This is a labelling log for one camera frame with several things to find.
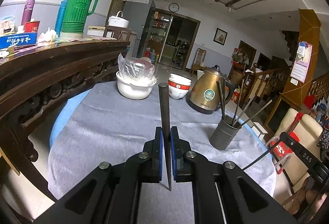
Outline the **small white stool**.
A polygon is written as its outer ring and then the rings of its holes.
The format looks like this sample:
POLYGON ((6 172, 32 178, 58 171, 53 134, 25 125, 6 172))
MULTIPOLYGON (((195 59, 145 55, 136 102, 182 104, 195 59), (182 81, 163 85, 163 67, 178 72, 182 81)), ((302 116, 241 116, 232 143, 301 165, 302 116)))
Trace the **small white stool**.
POLYGON ((268 133, 259 122, 253 122, 253 126, 251 127, 251 129, 252 131, 254 131, 254 133, 259 139, 263 139, 264 135, 268 133))

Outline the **white red bowl stack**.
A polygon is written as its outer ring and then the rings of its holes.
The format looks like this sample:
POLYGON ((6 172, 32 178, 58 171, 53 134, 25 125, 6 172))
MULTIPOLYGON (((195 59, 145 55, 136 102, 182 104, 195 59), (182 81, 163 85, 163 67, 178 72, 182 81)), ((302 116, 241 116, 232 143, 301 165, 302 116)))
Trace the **white red bowl stack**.
POLYGON ((169 96, 173 99, 183 98, 191 87, 191 80, 180 75, 170 74, 168 78, 169 96))

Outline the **clear plastic bag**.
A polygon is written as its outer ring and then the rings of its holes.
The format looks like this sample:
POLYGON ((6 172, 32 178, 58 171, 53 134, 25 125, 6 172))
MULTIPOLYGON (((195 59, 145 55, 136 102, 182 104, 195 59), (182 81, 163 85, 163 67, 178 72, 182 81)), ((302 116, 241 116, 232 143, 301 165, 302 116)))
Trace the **clear plastic bag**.
POLYGON ((118 56, 119 77, 126 83, 148 87, 157 82, 155 66, 142 58, 118 56))

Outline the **wooden chair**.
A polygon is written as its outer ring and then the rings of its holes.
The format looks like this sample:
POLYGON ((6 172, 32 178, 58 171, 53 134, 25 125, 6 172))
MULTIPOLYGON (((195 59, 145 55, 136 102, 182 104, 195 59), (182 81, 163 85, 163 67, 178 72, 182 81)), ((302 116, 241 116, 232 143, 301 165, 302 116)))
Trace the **wooden chair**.
POLYGON ((196 50, 196 53, 195 53, 195 56, 194 56, 194 59, 192 62, 192 66, 190 69, 190 74, 193 74, 197 70, 202 70, 202 71, 206 70, 205 63, 204 63, 205 56, 206 56, 206 50, 201 49, 201 48, 198 48, 196 50))

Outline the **grey table cloth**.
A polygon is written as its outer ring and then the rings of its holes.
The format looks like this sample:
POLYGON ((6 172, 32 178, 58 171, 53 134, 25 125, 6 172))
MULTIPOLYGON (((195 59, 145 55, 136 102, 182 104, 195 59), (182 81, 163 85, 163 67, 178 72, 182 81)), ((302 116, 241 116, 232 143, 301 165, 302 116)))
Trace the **grey table cloth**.
MULTIPOLYGON (((215 163, 232 161, 244 168, 264 152, 264 146, 251 128, 243 126, 229 146, 221 151, 209 142, 221 112, 201 114, 185 99, 170 99, 171 125, 191 149, 215 163)), ((142 151, 161 125, 158 88, 143 100, 123 97, 115 82, 98 83, 91 90, 69 99, 50 137, 48 188, 61 198, 98 164, 125 162, 142 151)), ((273 195, 276 172, 270 157, 262 158, 247 169, 247 174, 268 194, 273 195)), ((192 186, 172 183, 167 176, 161 183, 142 186, 139 223, 194 223, 192 186)))

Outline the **grey perforated utensil holder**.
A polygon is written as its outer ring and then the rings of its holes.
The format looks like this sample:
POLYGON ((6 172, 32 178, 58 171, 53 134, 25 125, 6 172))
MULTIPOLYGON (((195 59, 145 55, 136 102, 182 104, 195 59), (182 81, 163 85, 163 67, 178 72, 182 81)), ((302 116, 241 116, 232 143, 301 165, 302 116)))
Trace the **grey perforated utensil holder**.
POLYGON ((233 118, 225 115, 221 118, 218 126, 210 137, 210 144, 218 149, 225 150, 234 139, 237 132, 241 129, 239 123, 231 125, 233 118))

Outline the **red cup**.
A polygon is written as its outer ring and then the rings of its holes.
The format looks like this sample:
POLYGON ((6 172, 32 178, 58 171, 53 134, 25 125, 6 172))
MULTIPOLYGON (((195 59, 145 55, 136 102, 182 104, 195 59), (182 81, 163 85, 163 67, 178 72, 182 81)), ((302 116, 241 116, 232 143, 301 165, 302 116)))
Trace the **red cup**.
POLYGON ((34 21, 26 22, 24 24, 24 32, 25 33, 37 33, 38 32, 39 25, 40 25, 40 21, 39 20, 34 20, 34 21))

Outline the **purple bottle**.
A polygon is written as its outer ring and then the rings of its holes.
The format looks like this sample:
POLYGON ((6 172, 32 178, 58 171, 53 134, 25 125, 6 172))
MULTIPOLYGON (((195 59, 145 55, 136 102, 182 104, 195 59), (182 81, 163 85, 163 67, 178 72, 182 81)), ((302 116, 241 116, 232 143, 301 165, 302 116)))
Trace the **purple bottle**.
POLYGON ((27 23, 31 20, 34 5, 35 5, 35 0, 26 0, 24 9, 23 9, 22 20, 21 20, 22 26, 24 26, 25 23, 27 23))

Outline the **wall calendar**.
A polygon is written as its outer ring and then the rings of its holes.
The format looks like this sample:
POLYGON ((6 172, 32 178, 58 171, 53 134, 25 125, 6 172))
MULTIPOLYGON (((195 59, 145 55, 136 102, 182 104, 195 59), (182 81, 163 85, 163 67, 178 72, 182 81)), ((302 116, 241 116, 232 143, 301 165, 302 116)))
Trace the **wall calendar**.
POLYGON ((298 82, 305 83, 309 64, 311 62, 312 45, 307 42, 299 42, 295 61, 291 70, 291 83, 295 86, 298 82))

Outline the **green thermos jug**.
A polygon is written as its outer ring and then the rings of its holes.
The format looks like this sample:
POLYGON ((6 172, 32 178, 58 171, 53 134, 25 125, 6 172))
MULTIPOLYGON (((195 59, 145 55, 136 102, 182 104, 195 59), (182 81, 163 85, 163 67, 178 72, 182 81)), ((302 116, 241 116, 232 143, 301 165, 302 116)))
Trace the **green thermos jug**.
POLYGON ((88 16, 95 12, 99 0, 68 0, 60 38, 82 38, 88 16))

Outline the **grey refrigerator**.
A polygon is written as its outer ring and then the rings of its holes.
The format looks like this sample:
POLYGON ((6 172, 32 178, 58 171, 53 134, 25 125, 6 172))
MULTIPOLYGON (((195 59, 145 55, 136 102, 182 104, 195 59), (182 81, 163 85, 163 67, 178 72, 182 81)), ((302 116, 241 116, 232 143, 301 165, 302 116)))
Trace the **grey refrigerator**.
POLYGON ((134 46, 129 50, 132 57, 142 56, 155 7, 154 0, 148 0, 147 4, 128 0, 125 2, 123 17, 129 21, 128 28, 136 34, 134 46))

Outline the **wooden stair railing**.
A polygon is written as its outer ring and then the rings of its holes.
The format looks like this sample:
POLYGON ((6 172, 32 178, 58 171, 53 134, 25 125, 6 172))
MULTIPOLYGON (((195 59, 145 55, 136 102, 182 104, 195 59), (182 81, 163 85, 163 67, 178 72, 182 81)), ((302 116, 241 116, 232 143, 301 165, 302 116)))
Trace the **wooden stair railing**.
POLYGON ((251 99, 259 103, 261 100, 278 95, 283 91, 289 72, 288 66, 262 72, 257 72, 254 67, 246 72, 241 93, 242 104, 246 105, 251 99))

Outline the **framed wall picture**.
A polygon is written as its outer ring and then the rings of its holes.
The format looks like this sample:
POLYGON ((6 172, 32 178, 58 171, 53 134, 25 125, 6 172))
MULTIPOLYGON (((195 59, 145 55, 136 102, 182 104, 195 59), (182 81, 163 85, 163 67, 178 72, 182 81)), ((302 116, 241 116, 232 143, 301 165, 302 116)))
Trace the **framed wall picture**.
POLYGON ((223 46, 225 44, 226 38, 227 38, 227 32, 220 28, 216 28, 213 41, 223 46))

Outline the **brass electric kettle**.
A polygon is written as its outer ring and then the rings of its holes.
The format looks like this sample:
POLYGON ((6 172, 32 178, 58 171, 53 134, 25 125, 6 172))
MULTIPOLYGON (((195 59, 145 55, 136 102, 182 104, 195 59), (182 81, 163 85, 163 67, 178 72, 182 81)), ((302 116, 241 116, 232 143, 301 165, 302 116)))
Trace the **brass electric kettle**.
POLYGON ((187 104, 192 109, 206 115, 211 115, 220 109, 219 90, 216 82, 220 81, 221 87, 223 87, 223 79, 226 82, 226 105, 231 99, 235 86, 224 76, 218 65, 204 70, 204 74, 195 82, 190 91, 187 104))

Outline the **white plastic basin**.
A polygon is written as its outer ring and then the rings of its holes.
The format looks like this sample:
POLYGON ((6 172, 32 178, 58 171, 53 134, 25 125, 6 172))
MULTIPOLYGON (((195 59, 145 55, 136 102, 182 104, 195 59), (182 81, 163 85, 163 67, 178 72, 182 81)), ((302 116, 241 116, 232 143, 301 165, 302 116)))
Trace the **white plastic basin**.
POLYGON ((116 73, 116 77, 119 93, 131 100, 142 100, 147 98, 150 95, 154 85, 157 83, 155 81, 150 86, 136 86, 124 79, 120 71, 116 73))

